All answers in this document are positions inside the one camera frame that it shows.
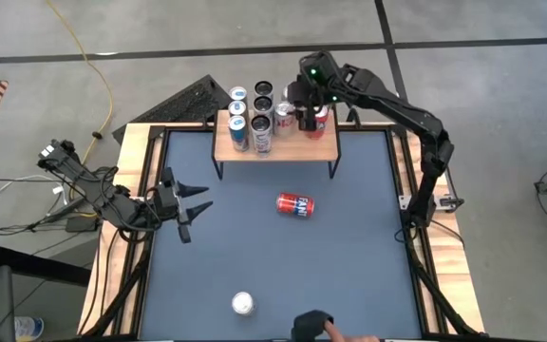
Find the wooden stand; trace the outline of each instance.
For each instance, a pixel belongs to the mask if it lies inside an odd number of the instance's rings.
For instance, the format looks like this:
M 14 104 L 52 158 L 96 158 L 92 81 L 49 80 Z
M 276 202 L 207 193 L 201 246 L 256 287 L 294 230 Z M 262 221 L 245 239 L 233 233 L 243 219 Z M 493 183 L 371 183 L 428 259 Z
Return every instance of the wooden stand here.
M 337 129 L 337 116 L 331 109 L 320 139 L 310 139 L 305 132 L 298 127 L 288 137 L 272 136 L 272 151 L 262 158 L 253 147 L 252 135 L 249 132 L 249 149 L 240 152 L 234 149 L 231 133 L 229 132 L 229 111 L 219 110 L 217 113 L 215 136 L 213 137 L 213 163 L 217 170 L 218 178 L 223 179 L 224 162 L 327 162 L 329 164 L 329 176 L 334 173 L 341 159 L 339 148 L 339 133 Z

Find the table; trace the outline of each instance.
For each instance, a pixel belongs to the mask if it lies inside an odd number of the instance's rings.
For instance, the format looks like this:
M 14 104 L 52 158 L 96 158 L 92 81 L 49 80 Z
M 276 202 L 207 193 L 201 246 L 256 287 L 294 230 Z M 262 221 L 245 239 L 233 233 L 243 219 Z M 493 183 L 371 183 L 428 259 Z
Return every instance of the table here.
M 413 177 L 412 169 L 415 170 L 414 177 L 416 180 L 418 180 L 421 176 L 418 171 L 418 139 L 411 134 L 407 134 L 405 136 L 403 130 L 396 129 L 397 126 L 392 123 L 362 123 L 362 125 L 369 127 L 378 126 L 384 129 L 393 128 L 393 131 L 395 132 L 392 138 L 395 152 L 394 157 L 399 170 L 398 174 L 400 183 L 402 184 L 403 192 L 405 194 L 410 194 L 410 184 L 412 183 L 411 178 Z M 148 170 L 149 176 L 145 178 L 147 185 L 150 186 L 155 182 L 156 175 L 158 173 L 158 161 L 160 160 L 160 152 L 162 150 L 162 139 L 161 137 L 158 137 L 160 131 L 152 128 L 160 126 L 195 131 L 214 129 L 213 123 L 208 123 L 205 127 L 201 123 L 129 124 L 126 129 L 126 135 L 123 140 L 122 151 L 118 161 L 120 171 L 116 175 L 114 182 L 128 187 L 132 194 L 139 193 L 143 169 Z M 353 127 L 353 123 L 340 123 L 339 127 L 341 129 L 344 127 Z M 151 154 L 146 153 L 148 149 L 152 151 Z M 405 162 L 406 153 L 410 153 L 410 156 L 412 157 L 411 162 Z M 439 195 L 448 193 L 445 178 L 441 178 L 439 180 L 436 193 Z M 446 226 L 449 226 L 457 232 L 459 231 L 457 221 L 455 220 L 455 216 L 453 214 L 437 213 L 434 219 L 442 224 L 445 224 Z M 113 244 L 111 244 L 111 241 L 115 236 L 115 231 L 116 230 L 114 227 L 108 223 L 105 223 L 101 234 L 100 248 L 101 251 L 108 251 L 109 248 L 111 250 L 110 259 L 108 260 L 108 278 L 104 278 L 104 272 L 100 272 L 98 279 L 96 278 L 95 273 L 92 274 L 90 285 L 86 293 L 86 300 L 81 319 L 82 323 L 87 319 L 85 331 L 92 327 L 100 316 L 102 307 L 101 301 L 104 301 L 104 307 L 106 308 L 120 289 L 128 246 L 119 238 L 115 238 Z M 432 226 L 428 229 L 428 237 L 424 241 L 427 241 L 429 244 L 431 257 L 433 259 L 433 264 L 436 269 L 436 275 L 441 290 L 458 313 L 462 315 L 465 321 L 474 329 L 482 331 L 483 327 L 480 312 L 462 245 L 444 231 L 437 229 L 434 224 L 432 224 Z M 416 246 L 418 247 L 418 252 L 428 250 L 428 246 L 422 248 L 419 240 L 416 241 Z M 141 247 L 141 245 L 136 247 L 138 250 L 137 252 L 141 250 Z M 135 263 L 138 259 L 138 255 L 139 253 L 135 253 L 135 259 L 133 260 Z M 101 257 L 95 259 L 93 269 L 95 269 L 97 262 L 99 263 L 101 270 L 104 270 L 107 263 L 106 253 L 101 253 Z M 112 324 L 109 327 L 107 330 L 108 333 L 129 333 L 138 328 L 136 319 L 133 320 L 133 311 L 135 309 L 134 304 L 137 298 L 136 287 L 137 286 L 135 286 L 135 289 L 133 289 L 125 301 L 123 316 L 118 321 L 117 325 Z M 426 328 L 429 332 L 435 333 L 438 331 L 437 315 L 426 289 L 424 286 L 421 288 L 424 302 L 424 316 L 427 321 Z M 89 309 L 92 306 L 92 299 L 95 294 L 96 300 L 93 305 L 93 310 L 88 316 Z

